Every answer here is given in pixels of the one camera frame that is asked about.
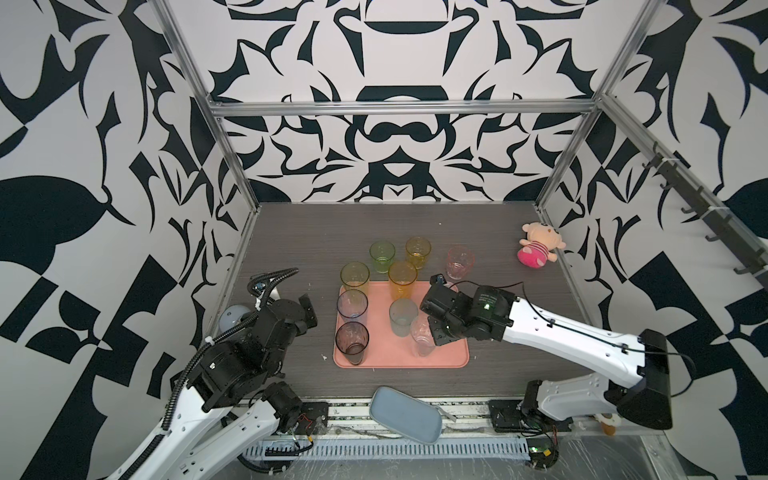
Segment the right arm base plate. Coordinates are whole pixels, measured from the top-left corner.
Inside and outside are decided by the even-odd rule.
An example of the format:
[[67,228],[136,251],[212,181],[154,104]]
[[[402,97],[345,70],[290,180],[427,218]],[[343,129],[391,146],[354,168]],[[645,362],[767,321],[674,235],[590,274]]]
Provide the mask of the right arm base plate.
[[497,433],[553,433],[569,431],[572,422],[545,419],[537,412],[524,413],[521,400],[492,399],[487,402],[492,428]]

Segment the tall clear glass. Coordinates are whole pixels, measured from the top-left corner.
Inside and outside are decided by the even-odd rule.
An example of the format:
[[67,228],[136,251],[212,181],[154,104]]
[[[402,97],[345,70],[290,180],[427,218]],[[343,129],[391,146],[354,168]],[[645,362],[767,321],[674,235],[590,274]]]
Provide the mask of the tall clear glass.
[[414,354],[418,357],[429,356],[436,348],[430,324],[427,318],[418,316],[410,326]]

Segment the short green glass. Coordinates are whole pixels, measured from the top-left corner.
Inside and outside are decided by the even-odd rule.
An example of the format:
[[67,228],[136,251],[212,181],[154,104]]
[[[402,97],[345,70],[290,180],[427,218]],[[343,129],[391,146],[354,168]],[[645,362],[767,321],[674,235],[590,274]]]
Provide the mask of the short green glass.
[[375,241],[369,248],[369,255],[374,270],[387,274],[396,256],[396,247],[390,241]]

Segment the tall amber glass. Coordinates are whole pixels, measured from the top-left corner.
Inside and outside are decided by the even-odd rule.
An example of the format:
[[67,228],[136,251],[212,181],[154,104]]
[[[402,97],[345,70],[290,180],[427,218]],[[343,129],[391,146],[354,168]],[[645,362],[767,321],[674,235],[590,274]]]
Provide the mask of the tall amber glass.
[[410,298],[418,279],[418,270],[408,261],[395,261],[388,270],[390,295],[393,300]]

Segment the short yellow glass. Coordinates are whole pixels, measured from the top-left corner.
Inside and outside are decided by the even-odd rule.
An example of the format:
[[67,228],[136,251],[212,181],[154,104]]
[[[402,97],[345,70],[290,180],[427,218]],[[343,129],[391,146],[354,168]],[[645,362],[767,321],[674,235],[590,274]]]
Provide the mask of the short yellow glass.
[[422,236],[411,237],[406,241],[407,260],[417,269],[423,269],[432,252],[431,242]]

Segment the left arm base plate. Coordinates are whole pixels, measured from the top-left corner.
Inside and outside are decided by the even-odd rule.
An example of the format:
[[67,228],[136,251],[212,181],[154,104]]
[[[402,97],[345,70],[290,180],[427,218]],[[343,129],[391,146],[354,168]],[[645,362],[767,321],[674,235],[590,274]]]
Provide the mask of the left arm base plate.
[[296,424],[294,435],[312,436],[327,430],[330,404],[326,401],[304,402]]

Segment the teal dotted glass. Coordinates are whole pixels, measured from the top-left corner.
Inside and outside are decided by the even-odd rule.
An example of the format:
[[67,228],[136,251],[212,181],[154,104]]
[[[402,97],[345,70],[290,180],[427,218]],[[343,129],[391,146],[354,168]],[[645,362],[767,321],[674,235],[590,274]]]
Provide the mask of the teal dotted glass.
[[395,300],[389,307],[392,332],[398,337],[410,335],[411,325],[418,318],[417,305],[410,298]]

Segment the tall yellow-green glass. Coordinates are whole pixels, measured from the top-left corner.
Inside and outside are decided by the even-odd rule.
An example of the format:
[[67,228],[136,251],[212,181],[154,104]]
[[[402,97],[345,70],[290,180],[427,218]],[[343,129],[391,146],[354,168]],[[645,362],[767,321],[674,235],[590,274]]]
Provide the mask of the tall yellow-green glass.
[[340,271],[340,280],[344,291],[357,290],[367,294],[370,278],[368,266],[359,261],[345,264]]

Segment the tall dark grey glass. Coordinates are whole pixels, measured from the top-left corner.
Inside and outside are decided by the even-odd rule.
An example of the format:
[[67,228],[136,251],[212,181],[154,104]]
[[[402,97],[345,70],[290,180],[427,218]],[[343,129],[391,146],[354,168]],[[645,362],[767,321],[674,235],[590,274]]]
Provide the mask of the tall dark grey glass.
[[335,335],[336,349],[353,366],[360,366],[370,342],[367,327],[359,322],[346,322]]

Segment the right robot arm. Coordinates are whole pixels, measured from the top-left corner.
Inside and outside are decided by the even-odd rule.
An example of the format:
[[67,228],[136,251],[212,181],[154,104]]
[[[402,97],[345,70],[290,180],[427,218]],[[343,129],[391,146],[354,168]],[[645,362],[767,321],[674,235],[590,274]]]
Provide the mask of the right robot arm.
[[673,426],[666,337],[599,329],[547,311],[501,287],[479,285],[468,295],[441,275],[421,300],[439,346],[461,339],[506,342],[558,356],[588,369],[568,380],[533,380],[518,409],[524,419],[554,424],[572,417],[618,415],[653,430]]

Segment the tall blue glass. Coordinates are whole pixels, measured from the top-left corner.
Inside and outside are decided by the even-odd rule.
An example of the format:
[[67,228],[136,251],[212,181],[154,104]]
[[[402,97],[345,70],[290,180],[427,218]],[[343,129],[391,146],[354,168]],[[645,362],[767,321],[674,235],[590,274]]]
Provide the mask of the tall blue glass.
[[369,299],[361,290],[345,290],[339,295],[336,308],[337,314],[342,322],[358,322],[365,324],[369,310]]

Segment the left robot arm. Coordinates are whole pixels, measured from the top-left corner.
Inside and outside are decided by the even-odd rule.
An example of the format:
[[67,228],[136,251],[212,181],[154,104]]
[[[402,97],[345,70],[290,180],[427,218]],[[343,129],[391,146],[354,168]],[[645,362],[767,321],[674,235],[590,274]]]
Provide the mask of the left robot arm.
[[258,441],[288,433],[303,403],[282,380],[293,340],[316,327],[309,296],[268,300],[207,338],[165,413],[114,479],[209,479]]

